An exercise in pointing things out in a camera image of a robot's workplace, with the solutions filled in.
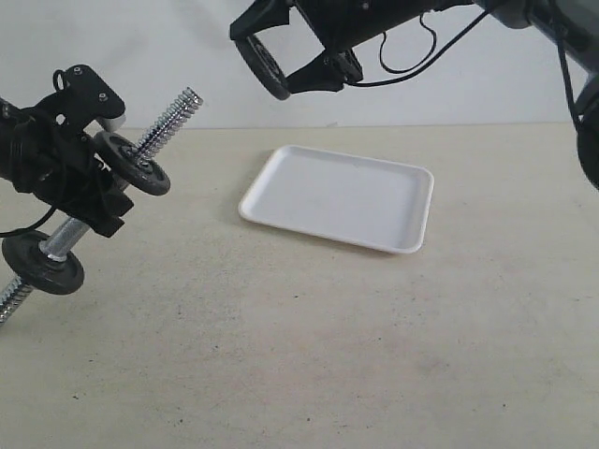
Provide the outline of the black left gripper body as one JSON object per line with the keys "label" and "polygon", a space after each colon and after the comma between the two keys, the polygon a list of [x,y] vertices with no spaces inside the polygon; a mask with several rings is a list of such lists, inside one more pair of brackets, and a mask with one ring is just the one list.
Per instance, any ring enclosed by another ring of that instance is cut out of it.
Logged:
{"label": "black left gripper body", "polygon": [[71,216],[90,217],[101,192],[113,187],[84,132],[63,138],[39,109],[8,112],[8,181],[15,191]]}

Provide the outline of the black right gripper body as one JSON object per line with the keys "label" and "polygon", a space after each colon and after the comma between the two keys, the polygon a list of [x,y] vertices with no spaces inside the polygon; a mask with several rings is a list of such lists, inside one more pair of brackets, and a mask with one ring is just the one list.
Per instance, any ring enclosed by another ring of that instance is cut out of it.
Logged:
{"label": "black right gripper body", "polygon": [[296,9],[324,47],[346,73],[345,83],[363,80],[361,64],[353,49],[373,37],[408,22],[420,14],[438,10],[438,1],[297,1]]}

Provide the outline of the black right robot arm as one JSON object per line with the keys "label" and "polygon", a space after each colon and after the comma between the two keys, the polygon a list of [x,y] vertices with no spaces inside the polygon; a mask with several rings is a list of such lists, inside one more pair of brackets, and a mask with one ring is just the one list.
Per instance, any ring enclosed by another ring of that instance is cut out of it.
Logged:
{"label": "black right robot arm", "polygon": [[[424,26],[428,14],[474,7],[477,15],[445,44],[433,28],[431,47],[410,68],[392,68],[367,81],[355,49],[408,22]],[[321,46],[312,61],[285,73],[259,34],[288,26],[297,11]],[[406,83],[431,68],[485,19],[509,30],[537,31],[552,47],[576,159],[588,183],[598,184],[598,4],[595,1],[254,1],[229,26],[228,38],[264,89],[285,101],[295,94],[338,93],[346,87],[376,89]]]}

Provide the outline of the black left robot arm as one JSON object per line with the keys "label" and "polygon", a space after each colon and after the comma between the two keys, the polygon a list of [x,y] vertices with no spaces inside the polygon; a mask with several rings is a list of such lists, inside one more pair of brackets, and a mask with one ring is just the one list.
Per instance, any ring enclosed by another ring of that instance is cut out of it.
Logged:
{"label": "black left robot arm", "polygon": [[64,137],[49,112],[18,109],[1,101],[1,178],[20,194],[29,194],[49,210],[28,226],[5,231],[3,238],[39,229],[56,211],[110,238],[124,226],[133,201],[117,186],[97,157],[91,136],[80,130]]}

